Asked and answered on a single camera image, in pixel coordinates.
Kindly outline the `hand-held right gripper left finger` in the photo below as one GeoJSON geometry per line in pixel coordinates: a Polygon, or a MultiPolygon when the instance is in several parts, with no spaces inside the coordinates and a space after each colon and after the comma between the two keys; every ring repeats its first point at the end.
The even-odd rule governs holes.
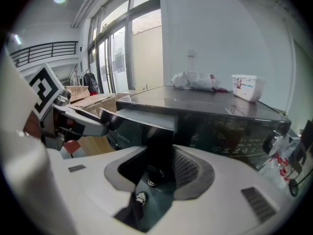
{"type": "Polygon", "coordinates": [[[121,221],[130,208],[136,184],[118,168],[144,152],[144,147],[134,146],[65,160],[58,151],[47,150],[56,185],[78,235],[142,234],[121,221]]]}

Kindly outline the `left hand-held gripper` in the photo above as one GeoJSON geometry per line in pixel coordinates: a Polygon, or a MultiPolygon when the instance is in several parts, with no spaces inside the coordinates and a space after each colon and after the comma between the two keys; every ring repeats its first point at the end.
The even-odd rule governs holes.
{"type": "Polygon", "coordinates": [[[72,106],[71,91],[64,88],[48,63],[41,65],[27,82],[39,98],[23,131],[40,139],[47,148],[60,151],[72,127],[73,140],[77,141],[81,137],[104,136],[123,121],[119,115],[104,108],[99,108],[96,116],[72,106]]]}

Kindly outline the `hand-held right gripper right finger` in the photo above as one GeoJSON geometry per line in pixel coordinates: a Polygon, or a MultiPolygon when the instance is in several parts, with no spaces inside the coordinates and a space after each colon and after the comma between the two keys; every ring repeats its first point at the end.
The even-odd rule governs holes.
{"type": "Polygon", "coordinates": [[[174,145],[199,166],[197,177],[174,194],[151,235],[270,235],[296,202],[241,161],[174,145]]]}

